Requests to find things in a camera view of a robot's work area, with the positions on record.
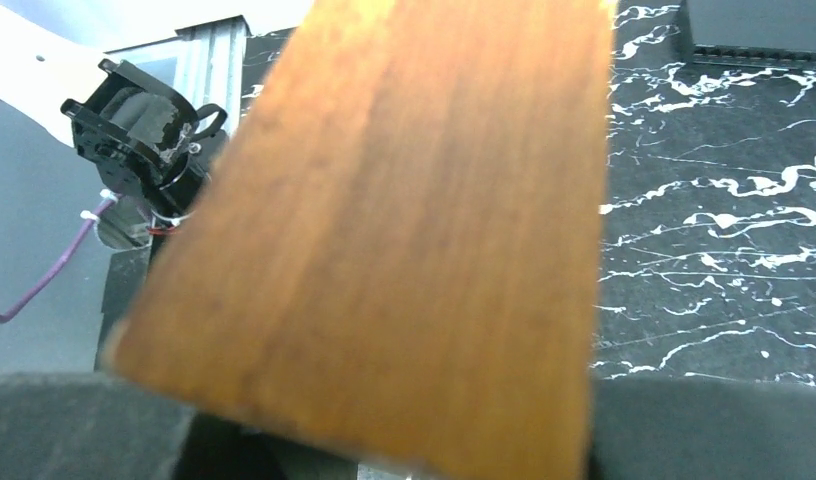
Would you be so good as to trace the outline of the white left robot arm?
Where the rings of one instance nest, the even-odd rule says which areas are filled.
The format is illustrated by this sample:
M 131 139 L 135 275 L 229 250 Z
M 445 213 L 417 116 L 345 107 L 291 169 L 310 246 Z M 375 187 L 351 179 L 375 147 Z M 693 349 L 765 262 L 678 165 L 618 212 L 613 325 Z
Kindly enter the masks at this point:
M 0 101 L 93 164 L 113 194 L 141 201 L 168 236 L 210 180 L 207 142 L 228 112 L 194 103 L 134 63 L 82 46 L 0 4 Z

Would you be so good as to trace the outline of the orange wooden picture frame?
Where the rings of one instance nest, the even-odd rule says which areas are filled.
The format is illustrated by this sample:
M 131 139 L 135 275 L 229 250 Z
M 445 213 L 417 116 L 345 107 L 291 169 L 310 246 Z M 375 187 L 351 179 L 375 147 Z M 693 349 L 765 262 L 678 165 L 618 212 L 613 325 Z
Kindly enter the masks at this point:
M 581 479 L 612 1 L 318 1 L 106 365 L 444 479 Z

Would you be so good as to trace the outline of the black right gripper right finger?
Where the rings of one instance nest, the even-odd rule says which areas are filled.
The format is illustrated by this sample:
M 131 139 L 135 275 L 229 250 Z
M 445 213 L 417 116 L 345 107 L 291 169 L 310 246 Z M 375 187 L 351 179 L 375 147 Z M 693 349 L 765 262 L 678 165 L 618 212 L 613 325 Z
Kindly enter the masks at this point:
M 590 479 L 816 479 L 816 389 L 638 378 L 596 384 Z

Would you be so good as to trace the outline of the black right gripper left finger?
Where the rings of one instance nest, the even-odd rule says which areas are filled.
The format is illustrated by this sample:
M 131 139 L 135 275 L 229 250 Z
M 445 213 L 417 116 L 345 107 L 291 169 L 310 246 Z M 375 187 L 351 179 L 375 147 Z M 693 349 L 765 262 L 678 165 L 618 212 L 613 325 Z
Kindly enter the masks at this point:
M 169 479 L 193 417 L 99 372 L 0 374 L 0 479 Z

